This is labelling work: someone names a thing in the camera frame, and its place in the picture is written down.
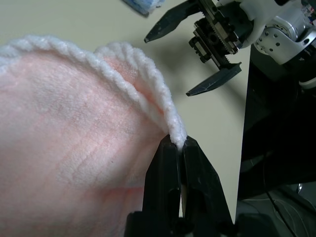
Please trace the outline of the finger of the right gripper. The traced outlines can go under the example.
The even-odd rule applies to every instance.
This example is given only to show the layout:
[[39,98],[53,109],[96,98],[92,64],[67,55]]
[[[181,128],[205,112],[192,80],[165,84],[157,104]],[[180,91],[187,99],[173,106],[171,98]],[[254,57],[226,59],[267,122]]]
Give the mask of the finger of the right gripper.
[[166,36],[188,16],[198,12],[200,12],[200,6],[197,0],[187,0],[169,9],[145,36],[144,42],[148,43]]
[[221,68],[218,72],[189,90],[186,95],[195,96],[221,87],[241,72],[240,65],[241,63],[225,65],[224,68]]

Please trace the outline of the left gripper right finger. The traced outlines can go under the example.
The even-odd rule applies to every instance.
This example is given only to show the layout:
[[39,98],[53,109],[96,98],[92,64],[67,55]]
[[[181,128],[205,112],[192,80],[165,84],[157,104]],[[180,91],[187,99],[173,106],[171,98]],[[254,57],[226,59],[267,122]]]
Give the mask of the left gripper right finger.
[[185,217],[197,221],[205,214],[211,222],[232,222],[220,178],[193,138],[184,143],[183,165],[187,186]]

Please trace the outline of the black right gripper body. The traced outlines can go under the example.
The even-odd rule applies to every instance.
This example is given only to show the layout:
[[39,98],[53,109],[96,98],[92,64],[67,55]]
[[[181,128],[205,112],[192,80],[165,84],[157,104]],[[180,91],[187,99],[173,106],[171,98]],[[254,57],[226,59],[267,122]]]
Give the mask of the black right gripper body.
[[227,55],[236,54],[253,30],[239,1],[215,5],[211,0],[198,0],[203,18],[195,22],[195,37],[190,45],[202,62],[212,59],[218,68],[231,68]]

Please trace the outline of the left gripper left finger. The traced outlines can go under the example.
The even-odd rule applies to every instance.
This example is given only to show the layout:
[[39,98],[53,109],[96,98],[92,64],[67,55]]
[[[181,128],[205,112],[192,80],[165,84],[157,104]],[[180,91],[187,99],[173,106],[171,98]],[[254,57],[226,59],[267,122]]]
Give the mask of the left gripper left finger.
[[160,141],[146,172],[143,211],[178,217],[180,195],[179,153],[167,135]]

